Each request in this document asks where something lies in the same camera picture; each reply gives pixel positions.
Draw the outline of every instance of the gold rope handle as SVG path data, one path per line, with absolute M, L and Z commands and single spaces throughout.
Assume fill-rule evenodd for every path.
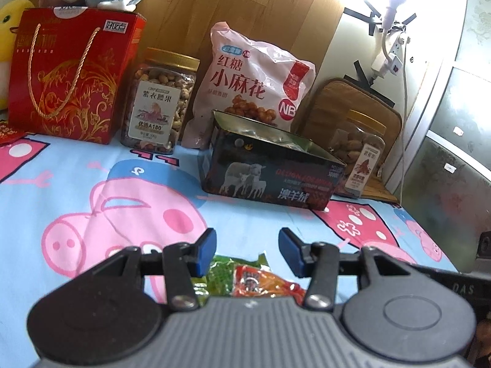
M 77 81 L 79 80 L 80 77 L 80 72 L 82 71 L 82 66 L 85 61 L 85 58 L 87 57 L 87 54 L 89 53 L 90 46 L 92 46 L 92 42 L 94 41 L 94 38 L 97 33 L 100 31 L 100 27 L 96 28 L 93 32 L 92 35 L 90 36 L 90 39 L 87 43 L 87 46 L 85 47 L 85 51 L 83 52 L 82 58 L 80 59 L 79 62 L 79 67 L 77 67 L 77 72 L 75 73 L 75 78 L 73 79 L 72 87 L 70 87 L 70 90 L 68 92 L 68 95 L 66 96 L 65 100 L 61 103 L 61 105 L 56 109 L 54 112 L 51 112 L 49 115 L 47 115 L 44 112 L 41 112 L 41 108 L 39 107 L 38 103 L 36 102 L 36 99 L 34 98 L 33 94 L 33 85 L 31 84 L 32 82 L 32 77 L 31 77 L 31 70 L 32 70 L 32 65 L 33 65 L 33 55 L 34 55 L 34 46 L 36 45 L 36 40 L 37 36 L 39 34 L 39 29 L 41 29 L 41 23 L 38 24 L 36 27 L 36 31 L 34 32 L 33 36 L 33 42 L 31 44 L 31 51 L 29 53 L 29 62 L 28 62 L 28 89 L 29 89 L 29 96 L 31 98 L 31 102 L 33 103 L 34 109 L 40 115 L 43 119 L 51 119 L 52 117 L 55 117 L 58 113 L 61 112 L 61 110 L 65 107 L 65 105 L 68 103 L 70 98 L 72 97 L 73 91 L 75 91 L 75 86 L 77 85 Z

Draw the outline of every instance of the electrical cord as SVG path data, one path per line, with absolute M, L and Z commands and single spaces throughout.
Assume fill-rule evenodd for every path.
M 390 62 L 391 58 L 389 56 L 389 53 L 387 52 L 387 33 L 389 31 L 384 29 L 384 32 L 382 33 L 382 51 L 384 52 L 385 57 L 387 60 Z
M 402 194 L 404 189 L 404 176 L 406 171 L 406 161 L 404 159 L 404 155 L 406 154 L 406 146 L 404 145 L 404 130 L 406 129 L 406 121 L 408 119 L 408 79 L 406 76 L 406 56 L 408 49 L 408 41 L 407 38 L 404 42 L 403 48 L 403 59 L 402 59 L 402 79 L 404 85 L 404 114 L 402 118 L 402 129 L 401 129 L 401 144 L 402 144 L 402 177 L 401 177 L 401 191 L 399 195 L 399 203 L 402 206 Z

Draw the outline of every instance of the green wrapper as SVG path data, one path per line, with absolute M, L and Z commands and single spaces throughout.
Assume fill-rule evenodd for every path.
M 269 271 L 268 261 L 264 253 L 260 254 L 255 262 L 235 259 L 225 256 L 215 256 L 210 264 L 208 274 L 202 278 L 193 278 L 195 293 L 201 306 L 209 296 L 230 296 L 233 290 L 235 267 L 250 265 L 261 270 Z

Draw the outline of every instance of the yellow plush toy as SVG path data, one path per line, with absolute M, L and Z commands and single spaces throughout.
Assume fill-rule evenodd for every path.
M 0 111 L 7 108 L 10 63 L 22 13 L 34 8 L 29 0 L 14 0 L 0 9 Z

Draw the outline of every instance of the sheep picture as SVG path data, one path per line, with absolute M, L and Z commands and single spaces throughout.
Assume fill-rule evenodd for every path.
M 252 189 L 250 190 L 250 194 L 247 198 L 250 198 L 252 193 L 254 193 L 254 199 L 257 197 L 262 197 L 264 194 L 264 190 L 266 189 L 266 182 L 259 180 L 259 177 L 250 175 L 249 177 L 252 177 Z
M 241 195 L 247 195 L 250 189 L 250 195 L 254 190 L 254 178 L 261 177 L 262 169 L 266 168 L 266 166 L 261 166 L 260 164 L 252 164 L 248 165 L 247 163 L 233 162 L 231 163 L 227 171 L 225 172 L 225 179 L 223 181 L 222 186 L 220 187 L 219 193 L 222 195 L 228 195 L 229 188 L 234 186 L 234 194 L 233 197 L 237 195 L 237 192 L 242 189 Z

